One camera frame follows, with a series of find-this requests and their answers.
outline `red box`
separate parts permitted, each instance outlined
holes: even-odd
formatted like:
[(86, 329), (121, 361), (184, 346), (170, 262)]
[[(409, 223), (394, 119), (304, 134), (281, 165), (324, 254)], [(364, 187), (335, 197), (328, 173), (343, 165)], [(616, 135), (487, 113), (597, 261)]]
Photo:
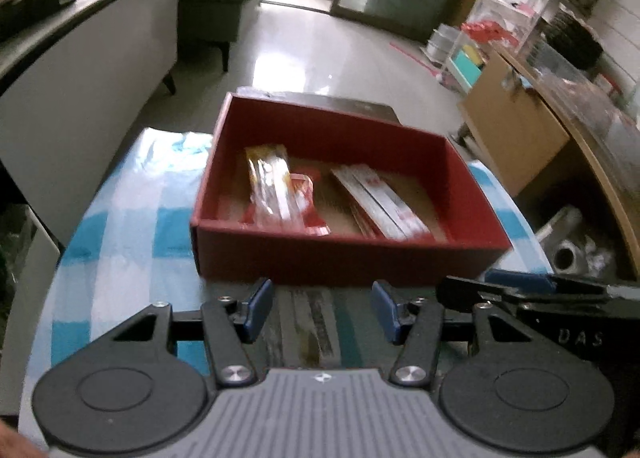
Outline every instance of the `red box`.
[[(365, 238), (342, 230), (339, 206), (336, 232), (342, 234), (332, 229), (328, 236), (311, 236), (242, 225), (238, 218), (250, 198), (244, 148), (260, 144), (286, 146), (292, 170), (292, 161), (300, 158), (327, 167), (367, 164), (381, 175), (399, 174), (398, 181), (417, 180), (433, 203), (445, 239)], [(322, 185), (322, 194), (331, 194), (327, 203), (335, 202), (333, 183)], [(318, 202), (317, 186), (314, 196)], [(334, 216), (329, 209), (318, 210), (321, 216)], [(438, 231), (433, 221), (428, 226)], [(233, 94), (226, 96), (214, 130), (191, 217), (191, 242), (198, 272), (206, 279), (266, 276), (277, 284), (336, 286), (370, 286), (375, 279), (395, 286), (433, 286), (447, 275), (475, 278), (511, 248), (466, 163), (444, 137), (384, 120)]]

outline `checkered tablecloth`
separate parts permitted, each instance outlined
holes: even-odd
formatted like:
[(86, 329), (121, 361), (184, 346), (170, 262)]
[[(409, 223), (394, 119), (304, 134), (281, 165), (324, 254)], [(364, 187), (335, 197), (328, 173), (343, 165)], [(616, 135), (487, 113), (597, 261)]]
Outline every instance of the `checkered tablecloth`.
[[(168, 301), (175, 311), (197, 310), (212, 297), (212, 287), (196, 272), (188, 229), (210, 146), (209, 134), (143, 131), (87, 210), (60, 261), (28, 364), (19, 428), (33, 441), (44, 443), (31, 411), (31, 393), (52, 365), (150, 302)], [(514, 247), (497, 266), (550, 272), (533, 232), (494, 175), (479, 162), (469, 167)], [(306, 308), (330, 300), (323, 299), (328, 289), (316, 294)], [(299, 299), (290, 296), (292, 308)], [(324, 316), (337, 326), (328, 327), (334, 345), (354, 344), (357, 337), (350, 334), (358, 327), (351, 325), (358, 321), (347, 309), (335, 306)], [(280, 317), (283, 323), (290, 321)], [(178, 356), (206, 372), (201, 343), (181, 343)]]

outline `screw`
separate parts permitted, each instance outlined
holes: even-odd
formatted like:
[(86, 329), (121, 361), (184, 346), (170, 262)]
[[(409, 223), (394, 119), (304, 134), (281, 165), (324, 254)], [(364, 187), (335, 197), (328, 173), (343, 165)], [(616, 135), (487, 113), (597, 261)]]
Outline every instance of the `screw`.
[(412, 382), (420, 382), (427, 376), (427, 372), (420, 366), (403, 366), (396, 370), (396, 378), (400, 382), (411, 384)]
[(244, 382), (251, 377), (251, 372), (246, 366), (227, 366), (222, 369), (222, 378), (225, 382)]

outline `glossy floor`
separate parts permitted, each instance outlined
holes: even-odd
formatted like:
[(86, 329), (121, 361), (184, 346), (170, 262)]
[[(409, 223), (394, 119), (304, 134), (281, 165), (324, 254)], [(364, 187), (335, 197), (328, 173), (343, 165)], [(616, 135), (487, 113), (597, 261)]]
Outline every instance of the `glossy floor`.
[(238, 86), (309, 92), (382, 102), (400, 121), (439, 134), (461, 123), (460, 98), (394, 48), (422, 56), (417, 46), (386, 32), (320, 12), (263, 3), (222, 73), (220, 52), (203, 46), (172, 70), (177, 94), (159, 86), (131, 134), (150, 126), (211, 132), (227, 92)]

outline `white wall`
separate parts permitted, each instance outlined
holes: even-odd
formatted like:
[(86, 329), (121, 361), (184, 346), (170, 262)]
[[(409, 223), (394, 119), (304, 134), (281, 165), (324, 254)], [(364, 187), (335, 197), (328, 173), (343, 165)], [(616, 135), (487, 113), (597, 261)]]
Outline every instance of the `white wall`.
[(640, 0), (599, 0), (589, 24), (605, 51), (603, 71), (628, 95), (640, 80)]

